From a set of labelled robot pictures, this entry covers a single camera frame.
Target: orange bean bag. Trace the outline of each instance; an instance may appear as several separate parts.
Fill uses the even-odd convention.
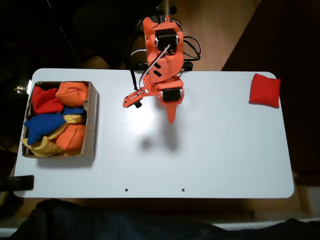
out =
[[[88,99],[88,87],[81,82],[62,82],[55,96],[68,107],[81,107]]]
[[[81,150],[85,138],[86,126],[81,124],[68,125],[55,143],[63,150]]]

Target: orange robotic arm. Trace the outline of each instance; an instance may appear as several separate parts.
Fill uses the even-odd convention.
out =
[[[140,107],[143,97],[157,96],[166,107],[168,121],[172,124],[176,108],[184,98],[184,83],[177,76],[184,64],[184,36],[181,28],[166,16],[162,23],[153,22],[149,17],[143,20],[148,69],[139,80],[139,89],[126,96],[123,107]]]

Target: cable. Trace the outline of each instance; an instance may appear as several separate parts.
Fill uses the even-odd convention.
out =
[[[193,40],[195,40],[196,41],[196,43],[198,44],[198,46],[199,46],[199,51],[188,41],[188,40],[186,40],[186,39],[193,39]],[[183,37],[183,42],[184,43],[186,43],[186,44],[188,44],[191,48],[192,48],[192,50],[195,52],[195,54],[196,54],[196,56],[191,56],[190,54],[188,54],[188,53],[186,53],[186,52],[183,52],[183,54],[185,54],[185,55],[187,55],[187,56],[189,56],[190,58],[192,58],[192,59],[184,59],[184,61],[185,62],[192,62],[192,61],[198,61],[198,60],[200,60],[200,54],[201,54],[201,52],[202,52],[202,47],[201,47],[201,45],[200,45],[200,43],[198,42],[198,40],[196,40],[194,37],[192,37],[192,36],[184,36]]]
[[[141,91],[143,91],[144,93],[146,93],[146,92],[140,87],[142,79],[144,79],[145,75],[156,64],[156,62],[165,54],[165,52],[169,49],[169,47],[170,47],[170,44],[168,44],[168,46],[166,46],[165,49],[162,52],[160,52],[160,54],[158,56],[156,56],[156,58],[153,60],[153,62],[148,66],[148,68],[141,75],[141,77],[139,79],[139,89],[141,89]]]
[[[201,47],[201,45],[200,45],[200,43],[198,42],[198,40],[197,39],[195,39],[194,37],[192,37],[192,36],[184,36],[183,37],[183,39],[193,39],[193,40],[195,40],[196,41],[196,43],[198,44],[198,46],[199,46],[199,55],[201,54],[201,52],[202,52],[202,47]]]
[[[134,52],[131,53],[131,56],[133,56],[134,54],[138,53],[138,52],[146,52],[147,49],[138,49],[138,50],[135,50]]]
[[[141,18],[138,22],[138,24],[136,25],[134,31],[133,31],[133,35],[132,35],[132,39],[129,43],[129,47],[128,47],[128,50],[127,50],[127,54],[126,54],[126,58],[125,58],[125,66],[127,69],[130,70],[130,74],[131,74],[131,77],[132,77],[132,82],[133,82],[133,86],[134,86],[134,90],[138,90],[137,88],[137,79],[136,79],[136,76],[135,76],[135,72],[134,70],[132,69],[132,63],[131,63],[131,53],[132,53],[132,50],[134,49],[134,45],[135,45],[135,41],[136,41],[136,38],[137,38],[137,33],[138,33],[138,28],[140,27],[141,23],[143,22],[144,18]]]

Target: black cable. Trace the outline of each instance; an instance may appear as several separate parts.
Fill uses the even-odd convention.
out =
[[[126,54],[126,58],[125,58],[125,66],[127,69],[130,70],[130,73],[131,73],[131,77],[132,77],[132,82],[133,82],[133,86],[134,86],[134,90],[138,90],[138,87],[137,87],[137,79],[136,79],[136,76],[135,76],[135,72],[132,68],[132,63],[131,63],[131,53],[134,49],[134,46],[135,46],[135,41],[136,41],[136,38],[138,36],[138,28],[140,27],[142,21],[144,20],[144,18],[141,18],[138,22],[138,24],[136,25],[134,31],[133,31],[133,35],[132,35],[132,39],[129,43],[129,47],[128,47],[128,50],[127,50],[127,54]]]
[[[199,46],[199,51],[195,48],[195,46],[193,46],[193,45],[192,45],[188,40],[186,40],[186,39],[193,39],[193,40],[195,40],[196,43],[197,43],[198,46]],[[183,42],[186,43],[186,44],[188,44],[188,45],[192,48],[192,50],[195,52],[195,54],[196,54],[196,56],[191,56],[190,54],[188,54],[188,53],[186,53],[186,52],[183,52],[183,54],[185,54],[185,55],[187,55],[187,56],[189,56],[189,57],[191,58],[191,59],[185,58],[184,61],[185,61],[185,62],[199,61],[199,60],[200,60],[200,54],[201,54],[201,52],[202,52],[202,47],[201,47],[200,43],[198,42],[198,40],[196,40],[196,39],[195,39],[194,37],[192,37],[192,36],[184,36],[184,37],[183,37]]]

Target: blue bean bag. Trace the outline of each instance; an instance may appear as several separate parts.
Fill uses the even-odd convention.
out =
[[[84,107],[68,107],[65,106],[62,115],[80,115],[84,113]]]
[[[34,144],[43,136],[61,127],[66,120],[61,113],[39,114],[26,121],[24,125],[29,129],[28,145]]]

